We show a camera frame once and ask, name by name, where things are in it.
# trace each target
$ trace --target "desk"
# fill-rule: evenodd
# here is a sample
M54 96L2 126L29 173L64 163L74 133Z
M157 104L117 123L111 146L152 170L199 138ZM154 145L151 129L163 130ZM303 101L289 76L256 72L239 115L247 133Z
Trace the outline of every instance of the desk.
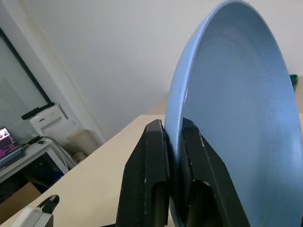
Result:
M55 227L99 227L115 223L124 166L145 126L154 119L164 121L164 116L139 116L31 205L58 194L60 202L53 213ZM19 214L1 226L9 227ZM169 227L173 226L169 217Z
M58 168L64 174L66 174L68 170L66 169L62 161L58 158L58 156L55 154L52 149L52 146L55 145L53 144L53 142L49 141L45 141L44 144L35 143L30 145L24 150L25 155L22 158L0 171L0 183L8 179L10 176L27 166L29 163L31 163L44 153L47 153L51 157L51 159L56 163Z

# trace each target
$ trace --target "window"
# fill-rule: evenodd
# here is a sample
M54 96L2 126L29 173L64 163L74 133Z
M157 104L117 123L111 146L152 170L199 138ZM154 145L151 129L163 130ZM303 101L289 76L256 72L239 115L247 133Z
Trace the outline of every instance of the window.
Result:
M0 127L6 126L20 143L35 130L21 116L50 100L0 29Z

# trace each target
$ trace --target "laptop screen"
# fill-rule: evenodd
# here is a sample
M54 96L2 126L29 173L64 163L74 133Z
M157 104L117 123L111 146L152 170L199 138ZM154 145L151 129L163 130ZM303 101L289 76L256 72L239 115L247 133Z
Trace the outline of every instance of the laptop screen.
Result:
M18 148L19 144L9 131L5 127L0 128L0 160Z

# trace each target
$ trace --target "laptop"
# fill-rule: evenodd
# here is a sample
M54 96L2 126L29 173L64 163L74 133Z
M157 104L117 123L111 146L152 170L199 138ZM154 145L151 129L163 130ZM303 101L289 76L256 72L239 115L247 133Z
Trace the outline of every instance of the laptop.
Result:
M23 156L24 150L7 128L0 128L0 169L11 165Z

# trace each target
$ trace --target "black clamp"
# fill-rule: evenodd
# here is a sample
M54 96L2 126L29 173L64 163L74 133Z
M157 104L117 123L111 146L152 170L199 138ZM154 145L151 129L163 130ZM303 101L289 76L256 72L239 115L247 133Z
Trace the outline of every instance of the black clamp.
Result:
M167 224L173 187L168 145L161 120L145 127L125 165L116 223L111 226ZM249 227L224 162L188 119L183 119L180 145L179 196L174 205L184 226Z

